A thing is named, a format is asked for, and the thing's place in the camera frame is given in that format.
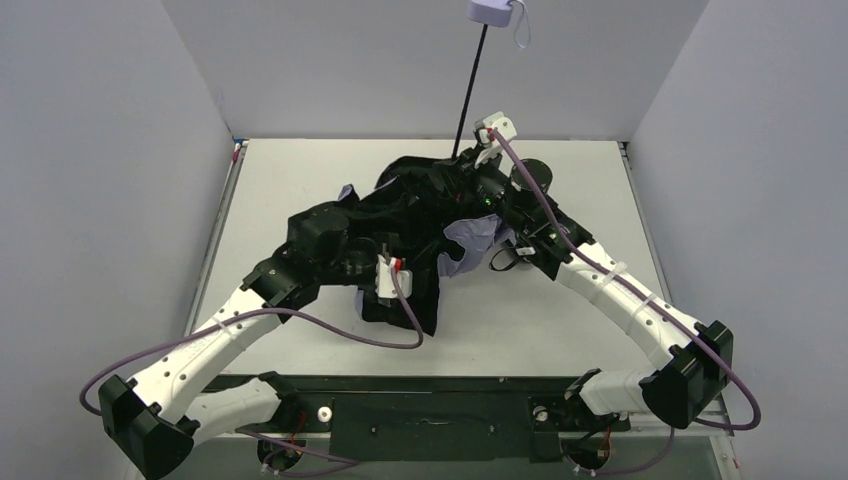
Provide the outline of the lilac folding umbrella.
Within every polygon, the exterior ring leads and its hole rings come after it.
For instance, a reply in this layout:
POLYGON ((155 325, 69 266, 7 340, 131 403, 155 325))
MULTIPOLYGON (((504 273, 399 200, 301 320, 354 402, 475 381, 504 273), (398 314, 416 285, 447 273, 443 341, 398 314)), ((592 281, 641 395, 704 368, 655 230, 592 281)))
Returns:
POLYGON ((348 186, 336 199, 293 215, 265 269, 268 304, 288 313, 313 302, 324 286, 345 286, 338 272, 343 247, 370 238, 406 261, 413 289, 409 299, 380 300, 375 289, 352 286, 360 318, 433 335, 441 281, 474 269, 512 233, 474 203, 458 162, 463 150, 454 147, 445 159, 401 157, 371 193, 362 196, 348 186))

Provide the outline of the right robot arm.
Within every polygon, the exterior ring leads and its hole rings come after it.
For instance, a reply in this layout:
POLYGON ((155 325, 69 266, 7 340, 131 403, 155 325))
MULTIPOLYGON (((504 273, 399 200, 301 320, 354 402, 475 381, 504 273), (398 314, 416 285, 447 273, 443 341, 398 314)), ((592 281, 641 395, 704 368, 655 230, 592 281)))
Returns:
POLYGON ((731 381, 733 334, 721 322, 697 320, 655 295, 613 259, 580 224, 565 215, 543 185, 550 168, 533 159, 503 173, 491 149, 458 156, 474 203, 513 234, 518 258, 585 298, 645 354, 649 366, 629 371, 594 369, 568 394, 597 416, 651 413, 684 429, 731 381))

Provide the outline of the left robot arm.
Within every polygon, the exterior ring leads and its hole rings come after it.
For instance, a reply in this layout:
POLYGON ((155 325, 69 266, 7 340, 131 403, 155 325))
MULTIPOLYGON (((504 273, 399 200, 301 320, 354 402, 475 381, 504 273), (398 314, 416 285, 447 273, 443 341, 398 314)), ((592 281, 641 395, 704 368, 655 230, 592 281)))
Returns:
POLYGON ((146 479, 161 479, 195 446, 278 412, 284 390, 274 373, 206 395, 203 390, 253 343, 296 317, 328 328, 304 312, 324 286, 357 286, 381 306, 405 303, 414 276, 388 251, 383 232, 364 217, 324 204, 291 218, 287 239, 260 261, 201 328, 137 353, 161 357, 124 379, 100 374, 98 407, 107 435, 146 479))

